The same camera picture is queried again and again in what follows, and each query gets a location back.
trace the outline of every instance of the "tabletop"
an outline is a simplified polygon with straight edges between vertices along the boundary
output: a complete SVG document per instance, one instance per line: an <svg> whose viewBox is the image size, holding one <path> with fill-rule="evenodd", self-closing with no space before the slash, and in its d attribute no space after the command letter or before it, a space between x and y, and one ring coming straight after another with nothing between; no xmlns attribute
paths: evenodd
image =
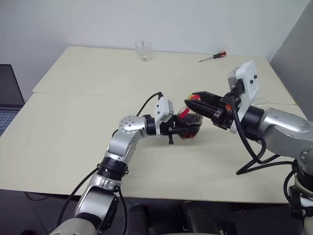
<svg viewBox="0 0 313 235"><path fill-rule="evenodd" d="M68 47L33 92L146 98L162 91L171 99L184 99L208 91L223 96L229 91L228 73L253 60L259 98L294 104L265 57L227 55L199 63L208 56L154 51L150 62L141 62L134 50Z"/></svg>
<svg viewBox="0 0 313 235"><path fill-rule="evenodd" d="M0 188L70 194L101 162L119 121L136 114L145 99L79 94L35 93L0 137ZM142 114L152 114L152 99ZM175 112L183 100L173 100ZM271 107L304 117L295 105ZM260 146L254 142L257 152ZM238 134L204 118L192 140L174 136L141 140L123 179L125 196L285 203L283 180L290 166L245 175L248 161Z"/></svg>

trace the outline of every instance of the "red screwdriver handle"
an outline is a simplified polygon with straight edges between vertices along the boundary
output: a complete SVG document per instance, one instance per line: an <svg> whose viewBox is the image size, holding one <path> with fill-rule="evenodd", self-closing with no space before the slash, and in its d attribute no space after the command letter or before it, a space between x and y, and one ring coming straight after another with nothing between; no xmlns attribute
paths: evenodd
<svg viewBox="0 0 313 235"><path fill-rule="evenodd" d="M213 59L221 58L226 56L226 51L221 51L220 53L217 53L216 55L213 55Z"/></svg>

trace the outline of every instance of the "laptop screen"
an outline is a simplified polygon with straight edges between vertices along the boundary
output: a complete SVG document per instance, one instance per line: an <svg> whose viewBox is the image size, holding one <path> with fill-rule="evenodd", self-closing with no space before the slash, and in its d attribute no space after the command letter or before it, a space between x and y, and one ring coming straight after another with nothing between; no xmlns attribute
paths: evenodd
<svg viewBox="0 0 313 235"><path fill-rule="evenodd" d="M0 107L21 108L24 99L11 65L0 65Z"/></svg>

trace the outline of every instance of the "laptop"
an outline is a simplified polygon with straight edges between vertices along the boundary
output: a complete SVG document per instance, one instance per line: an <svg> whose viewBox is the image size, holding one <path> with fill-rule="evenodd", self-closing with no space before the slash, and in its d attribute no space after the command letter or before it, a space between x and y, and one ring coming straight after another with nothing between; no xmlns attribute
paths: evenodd
<svg viewBox="0 0 313 235"><path fill-rule="evenodd" d="M0 136L25 104L11 65L0 65Z"/></svg>

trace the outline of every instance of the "screwdriver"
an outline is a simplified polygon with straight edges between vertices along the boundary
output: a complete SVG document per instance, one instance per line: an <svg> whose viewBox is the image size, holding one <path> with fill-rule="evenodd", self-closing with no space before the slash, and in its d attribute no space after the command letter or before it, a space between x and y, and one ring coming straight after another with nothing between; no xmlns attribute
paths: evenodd
<svg viewBox="0 0 313 235"><path fill-rule="evenodd" d="M216 58L222 58L222 57L225 57L226 56L226 51L221 51L220 53L217 53L216 55L213 55L212 57L210 58L206 58L204 60L200 60L199 62L202 62L202 61L205 61L205 60L208 60L208 59L216 59Z"/></svg>

